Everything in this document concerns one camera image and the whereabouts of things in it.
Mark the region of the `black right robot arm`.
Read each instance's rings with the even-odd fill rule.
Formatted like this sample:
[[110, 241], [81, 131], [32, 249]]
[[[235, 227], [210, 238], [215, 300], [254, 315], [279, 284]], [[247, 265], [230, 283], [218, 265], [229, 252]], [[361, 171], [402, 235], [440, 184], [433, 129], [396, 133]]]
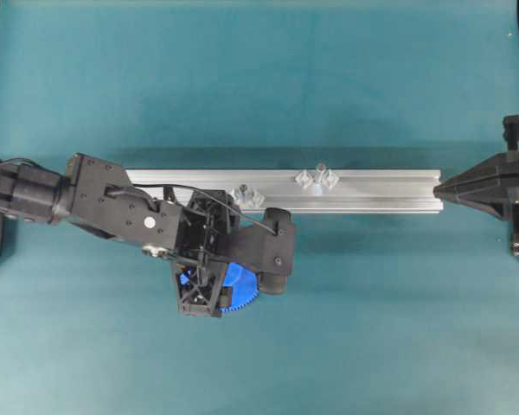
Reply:
[[519, 115], [503, 119], [507, 150], [444, 180], [433, 195], [511, 224], [509, 249], [519, 258]]

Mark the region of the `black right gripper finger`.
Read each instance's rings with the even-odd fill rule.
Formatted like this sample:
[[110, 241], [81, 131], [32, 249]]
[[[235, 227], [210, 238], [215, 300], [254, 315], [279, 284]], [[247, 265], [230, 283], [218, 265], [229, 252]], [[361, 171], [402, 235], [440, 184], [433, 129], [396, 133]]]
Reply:
[[434, 193], [457, 193], [456, 187], [483, 185], [497, 181], [508, 174], [509, 153], [497, 153], [463, 173], [445, 179], [433, 189]]
[[483, 200], [468, 200], [462, 198], [460, 195], [446, 193], [437, 189], [433, 190], [436, 198], [449, 202], [455, 205], [473, 208], [475, 210], [489, 214], [501, 221], [511, 220], [511, 207], [507, 201], [483, 201]]

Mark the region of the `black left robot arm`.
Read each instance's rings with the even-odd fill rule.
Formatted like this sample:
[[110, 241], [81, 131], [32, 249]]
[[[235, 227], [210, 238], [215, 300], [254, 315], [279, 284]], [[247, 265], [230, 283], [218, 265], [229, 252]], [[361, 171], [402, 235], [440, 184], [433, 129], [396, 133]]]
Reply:
[[98, 238], [141, 249], [171, 263], [180, 312], [219, 317], [233, 303], [219, 259], [221, 236], [239, 225], [238, 209], [224, 192], [194, 188], [182, 204], [174, 186], [163, 197], [135, 186], [115, 163], [74, 155], [59, 174], [29, 159], [0, 160], [0, 214], [49, 225], [66, 221]]

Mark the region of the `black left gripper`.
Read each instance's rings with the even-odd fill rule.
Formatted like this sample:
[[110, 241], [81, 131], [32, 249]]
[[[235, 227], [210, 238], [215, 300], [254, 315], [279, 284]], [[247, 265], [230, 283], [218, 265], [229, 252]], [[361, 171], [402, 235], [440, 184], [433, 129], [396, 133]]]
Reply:
[[188, 316], [220, 318], [227, 307], [227, 236], [240, 225], [230, 208], [239, 208], [218, 189], [193, 190], [186, 205], [172, 191], [172, 201], [182, 208], [171, 264], [177, 308]]

